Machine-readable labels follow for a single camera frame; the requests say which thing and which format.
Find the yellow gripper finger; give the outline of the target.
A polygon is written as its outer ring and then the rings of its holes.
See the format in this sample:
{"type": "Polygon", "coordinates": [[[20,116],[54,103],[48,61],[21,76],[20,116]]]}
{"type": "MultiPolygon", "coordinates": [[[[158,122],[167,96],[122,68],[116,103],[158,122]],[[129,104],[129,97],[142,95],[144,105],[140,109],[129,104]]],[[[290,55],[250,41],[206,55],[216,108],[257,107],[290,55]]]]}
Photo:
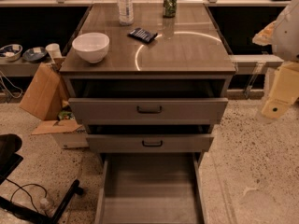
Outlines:
{"type": "Polygon", "coordinates": [[[274,72],[272,86],[261,108],[261,114],[268,119],[278,119],[298,98],[299,63],[283,62],[274,72]]]}
{"type": "Polygon", "coordinates": [[[253,38],[252,42],[256,45],[267,46],[272,44],[273,33],[275,30],[276,22],[272,21],[266,25],[259,33],[253,38]]]}

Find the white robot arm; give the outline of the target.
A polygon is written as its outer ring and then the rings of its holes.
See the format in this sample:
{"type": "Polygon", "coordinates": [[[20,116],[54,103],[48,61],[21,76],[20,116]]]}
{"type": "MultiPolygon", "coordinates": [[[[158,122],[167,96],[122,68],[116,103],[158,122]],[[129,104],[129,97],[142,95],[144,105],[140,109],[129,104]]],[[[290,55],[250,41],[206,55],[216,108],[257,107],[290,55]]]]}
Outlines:
{"type": "Polygon", "coordinates": [[[263,117],[278,119],[299,98],[299,0],[291,0],[252,42],[270,45],[273,54],[283,60],[260,109],[263,117]]]}

